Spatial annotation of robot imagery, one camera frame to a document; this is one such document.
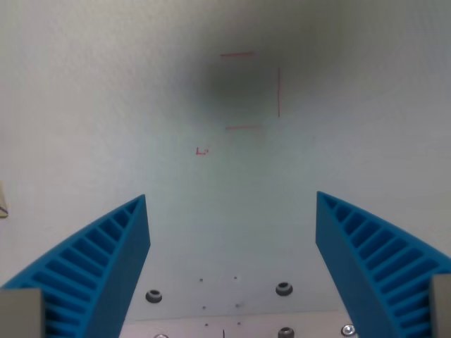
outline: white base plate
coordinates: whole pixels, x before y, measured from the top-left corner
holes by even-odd
[[[2,1],[0,282],[143,193],[128,321],[341,308],[318,190],[450,253],[450,6]]]

